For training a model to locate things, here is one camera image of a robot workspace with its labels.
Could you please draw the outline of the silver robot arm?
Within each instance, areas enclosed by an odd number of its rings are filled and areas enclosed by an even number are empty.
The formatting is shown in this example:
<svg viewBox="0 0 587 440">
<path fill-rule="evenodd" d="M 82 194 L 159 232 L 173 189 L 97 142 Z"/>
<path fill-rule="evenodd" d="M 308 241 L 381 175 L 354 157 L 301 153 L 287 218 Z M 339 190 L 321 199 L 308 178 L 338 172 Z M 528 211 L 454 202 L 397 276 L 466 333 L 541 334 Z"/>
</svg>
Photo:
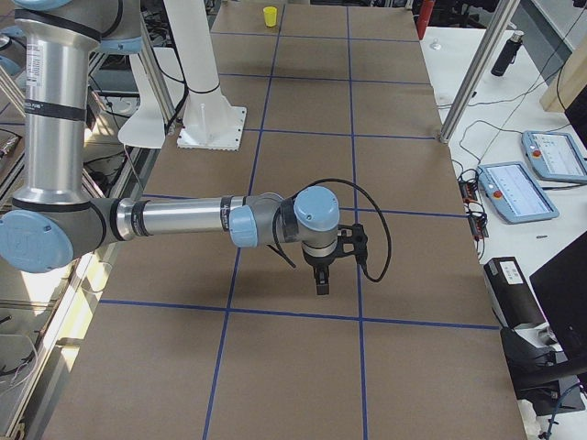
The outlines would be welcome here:
<svg viewBox="0 0 587 440">
<path fill-rule="evenodd" d="M 27 38 L 26 179 L 1 219 L 1 255 L 43 273 L 103 245 L 158 234 L 224 231 L 240 248 L 300 242 L 320 294 L 338 246 L 338 200 L 312 184 L 298 195 L 154 203 L 93 198 L 82 187 L 89 57 L 139 52 L 137 1 L 19 1 Z"/>
</svg>

